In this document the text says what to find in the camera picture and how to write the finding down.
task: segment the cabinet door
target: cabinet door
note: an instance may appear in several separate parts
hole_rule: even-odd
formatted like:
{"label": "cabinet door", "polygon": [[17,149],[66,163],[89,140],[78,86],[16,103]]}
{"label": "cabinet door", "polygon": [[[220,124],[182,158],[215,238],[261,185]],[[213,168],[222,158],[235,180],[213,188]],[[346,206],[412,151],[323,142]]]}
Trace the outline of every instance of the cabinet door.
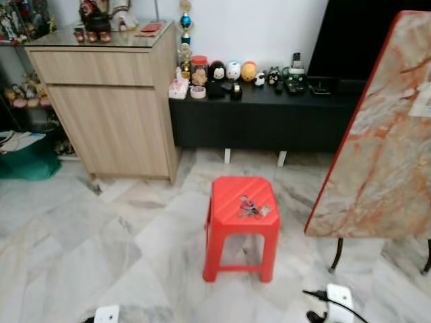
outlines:
{"label": "cabinet door", "polygon": [[88,172],[169,175],[153,89],[51,85],[48,91]]}

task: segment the television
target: television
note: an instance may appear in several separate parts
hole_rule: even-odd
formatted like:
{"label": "television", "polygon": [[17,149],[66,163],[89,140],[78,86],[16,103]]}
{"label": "television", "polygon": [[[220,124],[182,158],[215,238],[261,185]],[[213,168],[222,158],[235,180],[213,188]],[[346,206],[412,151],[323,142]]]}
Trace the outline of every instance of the television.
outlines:
{"label": "television", "polygon": [[310,84],[361,93],[401,10],[431,11],[431,0],[329,0],[308,68]]}

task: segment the marble floor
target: marble floor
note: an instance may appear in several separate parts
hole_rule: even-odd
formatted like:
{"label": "marble floor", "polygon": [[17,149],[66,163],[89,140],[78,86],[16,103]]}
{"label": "marble floor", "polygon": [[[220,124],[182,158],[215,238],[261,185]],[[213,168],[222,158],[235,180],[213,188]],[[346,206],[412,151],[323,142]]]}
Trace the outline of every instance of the marble floor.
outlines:
{"label": "marble floor", "polygon": [[[117,303],[121,323],[301,323],[325,304],[301,293],[328,283],[349,287],[370,323],[431,322],[431,275],[423,277],[425,240],[346,240],[339,268],[327,267],[336,241],[307,238],[304,224],[333,156],[185,151],[174,186],[157,180],[107,180],[89,189],[66,163],[50,180],[0,181],[0,323],[80,323]],[[273,281],[254,273],[201,278],[203,224],[211,181],[263,176],[282,216]],[[259,261],[262,241],[232,236],[224,264]]]}

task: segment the white wall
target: white wall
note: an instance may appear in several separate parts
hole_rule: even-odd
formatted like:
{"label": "white wall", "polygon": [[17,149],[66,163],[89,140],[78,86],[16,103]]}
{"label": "white wall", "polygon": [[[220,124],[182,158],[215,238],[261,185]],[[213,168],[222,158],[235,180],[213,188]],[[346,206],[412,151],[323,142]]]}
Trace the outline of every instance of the white wall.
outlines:
{"label": "white wall", "polygon": [[[191,0],[194,54],[210,61],[255,61],[260,69],[287,66],[292,53],[311,60],[328,0]],[[59,26],[79,19],[79,0],[49,0]],[[132,0],[137,17],[155,18],[154,0]],[[178,21],[179,0],[158,0],[160,17]]]}

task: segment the stand leg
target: stand leg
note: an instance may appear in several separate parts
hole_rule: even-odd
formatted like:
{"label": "stand leg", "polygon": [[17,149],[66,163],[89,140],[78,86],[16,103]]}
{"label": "stand leg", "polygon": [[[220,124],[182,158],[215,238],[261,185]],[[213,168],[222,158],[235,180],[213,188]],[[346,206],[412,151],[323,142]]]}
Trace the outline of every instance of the stand leg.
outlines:
{"label": "stand leg", "polygon": [[286,159],[287,154],[287,151],[280,151],[280,153],[278,154],[277,167],[283,167],[284,160]]}
{"label": "stand leg", "polygon": [[230,148],[224,149],[224,163],[230,164]]}
{"label": "stand leg", "polygon": [[426,263],[424,269],[421,270],[421,274],[423,276],[426,276],[428,274],[428,271],[430,271],[431,268],[431,239],[428,239],[428,262]]}
{"label": "stand leg", "polygon": [[334,262],[332,263],[331,268],[328,270],[331,274],[335,272],[335,269],[337,268],[339,257],[341,257],[341,252],[343,251],[343,238],[338,238],[338,244],[337,244],[337,253],[335,254]]}

